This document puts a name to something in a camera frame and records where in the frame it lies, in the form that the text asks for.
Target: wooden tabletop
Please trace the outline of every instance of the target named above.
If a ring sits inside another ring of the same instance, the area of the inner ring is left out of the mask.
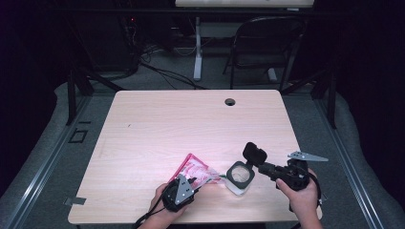
[[[228,98],[235,105],[226,105]],[[277,91],[119,92],[77,192],[86,201],[72,207],[69,222],[134,223],[189,153],[225,174],[235,161],[245,162],[249,141],[276,165],[287,165],[287,155],[299,150]],[[240,197],[223,184],[205,184],[177,222],[296,220],[287,197],[254,170]]]
[[[311,8],[313,0],[176,0],[176,7]]]

